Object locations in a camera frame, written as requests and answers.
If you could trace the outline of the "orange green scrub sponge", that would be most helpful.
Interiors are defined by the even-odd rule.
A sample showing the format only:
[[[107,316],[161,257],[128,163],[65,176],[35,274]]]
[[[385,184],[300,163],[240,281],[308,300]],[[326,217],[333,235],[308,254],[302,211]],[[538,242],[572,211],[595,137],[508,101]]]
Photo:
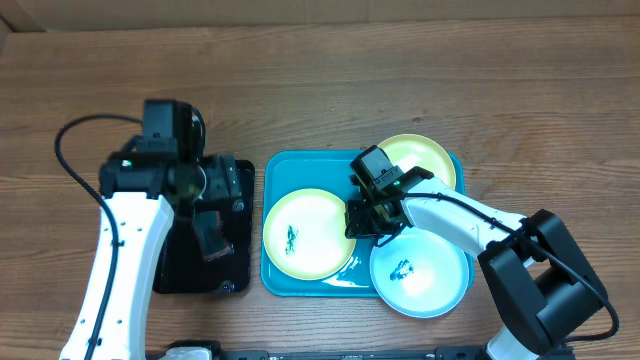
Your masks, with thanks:
[[[193,228],[202,258],[214,261],[233,253],[233,245],[223,234],[223,223],[218,211],[200,212],[193,219]]]

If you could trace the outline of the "light blue plate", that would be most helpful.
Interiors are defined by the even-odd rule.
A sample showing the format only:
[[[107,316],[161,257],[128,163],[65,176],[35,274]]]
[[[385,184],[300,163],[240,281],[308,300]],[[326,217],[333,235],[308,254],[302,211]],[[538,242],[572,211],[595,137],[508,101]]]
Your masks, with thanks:
[[[440,236],[416,228],[375,246],[369,270],[379,297],[414,318],[446,314],[473,283],[471,257]]]

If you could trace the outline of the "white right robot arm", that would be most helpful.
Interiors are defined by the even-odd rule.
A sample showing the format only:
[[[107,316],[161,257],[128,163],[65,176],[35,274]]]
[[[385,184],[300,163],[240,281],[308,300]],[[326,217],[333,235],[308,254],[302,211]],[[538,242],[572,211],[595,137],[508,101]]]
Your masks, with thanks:
[[[613,336],[619,317],[606,289],[564,223],[540,210],[530,217],[493,209],[445,185],[419,167],[351,165],[361,197],[348,203],[345,234],[389,243],[407,227],[453,243],[479,263],[503,322],[469,359],[572,358],[575,330],[600,309],[612,326],[585,336]]]

